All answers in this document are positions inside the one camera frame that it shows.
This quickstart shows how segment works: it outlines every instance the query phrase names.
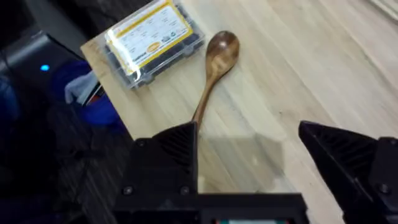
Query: yellow label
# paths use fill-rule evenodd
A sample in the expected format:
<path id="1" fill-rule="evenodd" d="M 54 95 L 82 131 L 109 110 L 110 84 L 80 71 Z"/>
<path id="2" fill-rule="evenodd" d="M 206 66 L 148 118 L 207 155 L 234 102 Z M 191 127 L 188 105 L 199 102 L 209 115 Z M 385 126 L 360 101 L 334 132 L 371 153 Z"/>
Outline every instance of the yellow label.
<path id="1" fill-rule="evenodd" d="M 157 50 L 159 48 L 159 46 L 160 46 L 160 42 L 153 43 L 148 47 L 147 52 L 148 53 L 154 52 L 155 50 Z"/>
<path id="2" fill-rule="evenodd" d="M 171 0 L 152 7 L 111 28 L 105 36 L 129 75 L 193 33 Z"/>

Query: spoon handle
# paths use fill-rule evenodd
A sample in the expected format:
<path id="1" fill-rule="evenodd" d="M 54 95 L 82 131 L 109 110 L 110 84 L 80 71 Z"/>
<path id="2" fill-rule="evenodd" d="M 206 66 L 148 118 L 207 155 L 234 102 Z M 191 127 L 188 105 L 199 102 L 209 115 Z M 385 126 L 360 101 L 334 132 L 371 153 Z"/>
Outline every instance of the spoon handle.
<path id="1" fill-rule="evenodd" d="M 203 94 L 200 98 L 197 109 L 193 114 L 192 121 L 197 122 L 197 130 L 200 129 L 201 121 L 203 119 L 203 115 L 205 114 L 207 101 L 209 100 L 209 96 L 213 87 L 214 87 L 214 82 L 206 83 L 205 90 L 203 90 Z"/>

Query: screw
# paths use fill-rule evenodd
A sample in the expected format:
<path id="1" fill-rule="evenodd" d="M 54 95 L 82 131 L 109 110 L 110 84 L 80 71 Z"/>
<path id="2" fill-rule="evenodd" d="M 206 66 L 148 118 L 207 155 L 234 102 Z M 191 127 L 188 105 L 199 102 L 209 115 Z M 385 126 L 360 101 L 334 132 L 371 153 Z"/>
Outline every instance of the screw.
<path id="1" fill-rule="evenodd" d="M 378 189 L 382 194 L 389 195 L 391 193 L 391 189 L 386 184 L 379 184 Z"/>
<path id="2" fill-rule="evenodd" d="M 181 193 L 182 195 L 187 195 L 187 194 L 189 194 L 189 187 L 183 186 L 183 187 L 181 188 L 181 190 L 180 190 L 180 193 Z"/>
<path id="3" fill-rule="evenodd" d="M 127 186 L 127 187 L 123 188 L 123 195 L 132 195 L 133 192 L 134 192 L 134 188 L 131 186 Z"/>
<path id="4" fill-rule="evenodd" d="M 137 145 L 139 147 L 144 147 L 145 146 L 145 141 L 144 140 L 137 140 Z"/>

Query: wooden surface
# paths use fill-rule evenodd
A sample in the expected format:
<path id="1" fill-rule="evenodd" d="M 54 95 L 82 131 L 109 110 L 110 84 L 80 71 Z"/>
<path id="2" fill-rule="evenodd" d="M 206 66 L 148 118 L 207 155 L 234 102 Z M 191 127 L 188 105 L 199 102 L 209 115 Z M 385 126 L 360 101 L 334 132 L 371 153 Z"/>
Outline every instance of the wooden surface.
<path id="1" fill-rule="evenodd" d="M 241 43 L 201 127 L 201 192 L 301 192 L 312 223 L 342 223 L 297 128 L 307 119 L 398 136 L 397 27 L 366 1 L 182 2 L 208 39 L 226 29 Z M 191 119 L 205 87 L 205 48 L 132 91 L 97 47 L 82 50 L 133 138 Z"/>
<path id="2" fill-rule="evenodd" d="M 398 22 L 398 0 L 370 0 L 387 16 Z"/>

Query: package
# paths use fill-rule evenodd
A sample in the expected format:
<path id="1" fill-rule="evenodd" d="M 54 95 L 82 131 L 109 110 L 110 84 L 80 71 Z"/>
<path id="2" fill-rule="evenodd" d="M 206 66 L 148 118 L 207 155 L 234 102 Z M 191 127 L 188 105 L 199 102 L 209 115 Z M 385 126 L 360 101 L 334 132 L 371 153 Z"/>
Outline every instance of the package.
<path id="1" fill-rule="evenodd" d="M 204 35 L 173 0 L 155 0 L 108 29 L 96 41 L 113 72 L 129 88 L 156 75 L 204 43 Z"/>

